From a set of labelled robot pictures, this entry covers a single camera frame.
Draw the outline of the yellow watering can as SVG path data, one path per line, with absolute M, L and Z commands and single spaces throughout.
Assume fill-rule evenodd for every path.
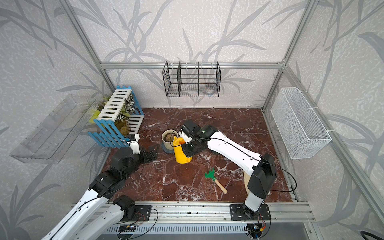
M 185 144 L 186 142 L 184 141 L 183 138 L 181 137 L 174 137 L 174 140 L 172 142 L 172 145 L 174 147 L 174 153 L 176 157 L 176 162 L 179 164 L 187 164 L 190 163 L 191 160 L 193 159 L 192 157 L 187 157 L 185 153 L 183 152 L 183 149 L 181 147 L 182 144 Z

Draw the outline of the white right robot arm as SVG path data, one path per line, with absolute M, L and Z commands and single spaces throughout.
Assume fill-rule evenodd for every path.
M 261 155 L 247 150 L 215 127 L 211 125 L 200 127 L 192 120 L 182 125 L 180 134 L 186 141 L 181 147 L 187 157 L 209 149 L 234 162 L 247 173 L 250 176 L 249 193 L 243 203 L 243 209 L 249 214 L 259 210 L 277 179 L 277 167 L 271 155 Z

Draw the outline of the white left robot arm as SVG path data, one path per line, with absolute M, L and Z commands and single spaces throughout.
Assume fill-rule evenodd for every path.
M 119 222 L 130 222 L 132 226 L 149 220 L 151 206 L 136 206 L 134 200 L 121 195 L 99 217 L 89 219 L 106 204 L 119 190 L 123 189 L 128 177 L 140 165 L 158 158 L 159 145 L 147 150 L 129 146 L 120 148 L 112 156 L 109 170 L 100 173 L 68 214 L 44 236 L 45 240 L 95 240 L 105 230 Z

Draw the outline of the pink green succulent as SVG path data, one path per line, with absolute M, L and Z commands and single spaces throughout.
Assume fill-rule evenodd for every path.
M 166 143 L 171 143 L 173 142 L 174 138 L 176 138 L 178 135 L 176 133 L 165 133 L 164 137 L 163 137 L 163 140 L 164 142 Z

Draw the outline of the blue grey saucer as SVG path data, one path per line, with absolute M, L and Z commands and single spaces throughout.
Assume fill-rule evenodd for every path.
M 167 149 L 166 146 L 165 146 L 165 143 L 164 143 L 164 142 L 162 142 L 161 147 L 162 147 L 162 150 L 163 150 L 165 153 L 168 153 L 168 154 L 174 154 L 174 150 L 173 150 L 173 149 L 171 149 L 171 150 Z

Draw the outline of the cream ribbed pot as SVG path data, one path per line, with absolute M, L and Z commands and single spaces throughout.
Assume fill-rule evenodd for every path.
M 172 151 L 174 149 L 174 146 L 173 146 L 174 137 L 176 138 L 179 137 L 177 130 L 166 130 L 163 132 L 162 141 L 164 144 L 164 148 L 167 151 Z

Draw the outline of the striped leaf potted plant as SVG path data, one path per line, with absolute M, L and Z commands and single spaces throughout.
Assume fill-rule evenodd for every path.
M 103 100 L 98 103 L 97 110 L 94 112 L 93 116 L 89 120 L 89 123 L 91 125 L 95 125 L 94 119 L 96 119 L 99 116 L 101 110 L 104 108 L 104 106 L 106 105 L 106 103 L 110 98 L 111 97 L 103 97 Z M 129 125 L 129 121 L 130 121 L 129 117 L 136 110 L 134 108 L 134 105 L 135 105 L 134 94 L 131 93 L 128 99 L 125 100 L 122 110 L 117 116 L 117 119 L 115 120 L 115 126 L 124 137 L 126 137 L 131 130 L 131 127 Z

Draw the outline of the blue white slatted shelf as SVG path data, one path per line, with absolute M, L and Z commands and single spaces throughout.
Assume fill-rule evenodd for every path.
M 115 126 L 115 120 L 121 112 L 125 100 L 128 99 L 131 93 L 134 94 L 132 87 L 117 86 L 99 116 L 94 119 L 97 131 L 94 133 L 89 132 L 88 135 L 99 146 L 107 148 L 129 148 L 126 137 L 124 137 Z M 129 117 L 131 130 L 128 134 L 138 134 L 145 116 L 135 94 L 134 101 L 134 108 L 136 110 Z

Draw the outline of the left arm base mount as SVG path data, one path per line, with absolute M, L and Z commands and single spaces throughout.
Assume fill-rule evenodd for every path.
M 120 222 L 147 222 L 150 219 L 151 205 L 136 205 L 136 202 L 126 195 L 113 201 L 123 212 Z

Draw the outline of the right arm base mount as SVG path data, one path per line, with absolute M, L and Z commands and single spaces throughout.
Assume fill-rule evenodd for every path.
M 269 221 L 272 219 L 269 206 L 265 203 L 262 203 L 257 211 L 252 211 L 245 204 L 232 204 L 230 214 L 232 221 Z

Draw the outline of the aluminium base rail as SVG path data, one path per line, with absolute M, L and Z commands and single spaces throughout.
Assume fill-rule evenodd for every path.
M 121 204 L 93 200 L 76 204 L 46 240 L 95 240 L 102 234 L 139 237 L 149 234 L 249 233 L 270 230 L 272 223 L 315 221 L 308 203 L 266 203 L 247 217 L 240 203 L 137 202 L 133 215 Z

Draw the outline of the clear acrylic wall shelf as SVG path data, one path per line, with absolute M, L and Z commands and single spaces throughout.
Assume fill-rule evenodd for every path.
M 58 164 L 97 108 L 96 99 L 67 95 L 10 156 L 25 164 Z

